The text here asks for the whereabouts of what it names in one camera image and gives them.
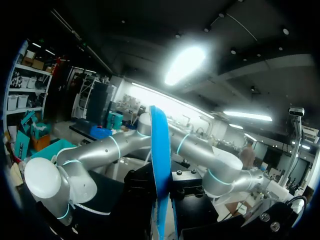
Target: ceiling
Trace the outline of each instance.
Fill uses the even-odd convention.
[[[275,0],[63,0],[55,9],[111,74],[208,113],[269,115],[272,122],[229,121],[285,142],[290,106],[304,107],[303,124],[320,128],[317,61],[301,30],[307,27],[299,26],[308,16],[295,22],[284,12],[288,4],[294,8]],[[203,48],[205,61],[179,84],[165,85],[172,60],[188,46]]]

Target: storage bin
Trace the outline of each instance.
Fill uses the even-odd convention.
[[[43,137],[36,139],[34,136],[31,136],[33,148],[39,152],[42,149],[50,145],[50,135],[44,135]]]
[[[46,148],[42,149],[41,151],[33,154],[31,156],[32,159],[34,158],[45,158],[51,160],[54,155],[57,155],[60,150],[65,148],[74,148],[76,145],[68,142],[65,139],[60,139],[59,141],[47,146]]]
[[[18,109],[23,109],[27,106],[28,95],[19,95]]]
[[[21,79],[22,79],[21,88],[23,89],[27,88],[30,77],[22,76]]]
[[[31,77],[29,79],[29,82],[28,82],[28,85],[27,85],[28,89],[35,89],[36,88],[35,87],[36,81],[37,81],[37,78],[35,76]]]
[[[13,111],[17,109],[18,95],[8,96],[8,111]]]

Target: white shelving unit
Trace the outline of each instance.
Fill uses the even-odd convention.
[[[42,111],[42,115],[44,115],[45,111],[45,104],[46,99],[48,95],[48,89],[50,86],[52,74],[47,71],[42,71],[33,67],[17,64],[18,57],[15,59],[13,67],[10,71],[9,78],[6,84],[6,91],[4,96],[4,105],[3,105],[3,131],[5,132],[7,130],[7,115],[11,114],[19,114],[19,113],[25,113],[26,111]],[[10,83],[14,74],[15,69],[24,69],[27,71],[31,71],[37,74],[43,74],[46,75],[49,79],[47,81],[46,89],[33,89],[33,88],[10,88]],[[8,111],[8,96],[10,92],[21,92],[21,93],[39,93],[44,94],[43,97],[43,104],[40,107],[32,107],[32,108],[17,108],[16,110]]]

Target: blue box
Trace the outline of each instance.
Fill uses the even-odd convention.
[[[123,115],[116,113],[116,112],[109,112],[108,118],[107,118],[107,129],[121,129],[122,126],[122,119],[124,118]]]
[[[27,157],[30,138],[24,135],[20,130],[16,135],[16,141],[14,145],[14,155],[21,161]]]
[[[90,135],[96,139],[104,139],[112,135],[112,131],[106,128],[93,126],[90,131]]]

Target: white end cap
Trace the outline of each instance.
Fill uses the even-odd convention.
[[[59,170],[43,157],[35,157],[26,164],[24,178],[29,190],[42,199],[56,195],[61,186]]]

